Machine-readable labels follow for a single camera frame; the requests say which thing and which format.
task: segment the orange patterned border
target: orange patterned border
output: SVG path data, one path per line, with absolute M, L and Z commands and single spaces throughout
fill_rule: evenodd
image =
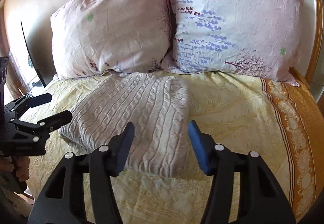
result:
M 289 202 L 298 221 L 314 203 L 316 193 L 314 162 L 308 135 L 286 85 L 268 79 L 261 79 L 261 82 L 276 111 L 286 145 L 291 182 Z

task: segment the wooden bed frame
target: wooden bed frame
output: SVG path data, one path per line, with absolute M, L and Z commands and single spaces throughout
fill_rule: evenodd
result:
M 312 51 L 312 56 L 308 65 L 308 69 L 305 75 L 305 79 L 308 83 L 311 82 L 312 77 L 315 72 L 317 61 L 320 55 L 320 49 L 323 42 L 323 0 L 316 0 L 316 10 L 317 10 L 317 22 L 315 31 L 315 41 Z

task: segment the wrinkled fabric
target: wrinkled fabric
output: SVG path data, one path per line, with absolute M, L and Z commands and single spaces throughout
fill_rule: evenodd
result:
M 71 0 L 51 16 L 60 79 L 151 72 L 169 47 L 167 0 Z
M 173 73 L 220 70 L 298 86 L 288 69 L 299 62 L 303 0 L 171 0 L 177 21 Z
M 184 79 L 190 91 L 189 120 L 195 120 L 203 133 L 233 152 L 258 151 L 280 183 L 296 219 L 312 206 L 324 185 L 321 173 L 324 119 L 314 98 L 302 81 L 300 87 L 244 75 L 208 72 L 192 75 L 155 72 L 158 77 Z M 44 93 L 52 101 L 29 109 L 21 118 L 36 123 L 60 111 L 71 110 L 110 75 L 52 81 Z M 213 177 L 199 169 L 189 143 L 185 171 L 177 178 L 124 169 L 111 177 L 117 206 L 123 222 L 200 223 Z M 85 154 L 69 146 L 59 132 L 46 141 L 46 154 L 30 157 L 31 192 L 38 196 L 51 172 L 66 152 Z M 239 174 L 234 175 L 230 221 L 237 218 Z M 94 222 L 89 175 L 84 179 L 88 221 Z
M 126 168 L 177 177 L 188 155 L 190 109 L 185 80 L 154 73 L 111 75 L 72 107 L 72 121 L 61 137 L 74 148 L 92 152 L 121 134 L 128 122 L 135 138 Z

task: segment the pillow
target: pillow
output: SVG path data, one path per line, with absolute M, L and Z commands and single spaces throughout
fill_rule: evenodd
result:
M 174 73 L 220 70 L 298 86 L 288 69 L 299 62 L 302 1 L 171 0 L 177 32 L 162 67 Z
M 59 79 L 150 72 L 169 47 L 168 0 L 71 0 L 51 16 Z

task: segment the human hand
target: human hand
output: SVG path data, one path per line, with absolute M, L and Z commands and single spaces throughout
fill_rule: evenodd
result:
M 20 182 L 29 179 L 29 157 L 23 156 L 16 159 L 17 170 L 16 177 L 18 177 Z M 12 172 L 14 170 L 14 165 L 4 159 L 0 158 L 0 171 Z

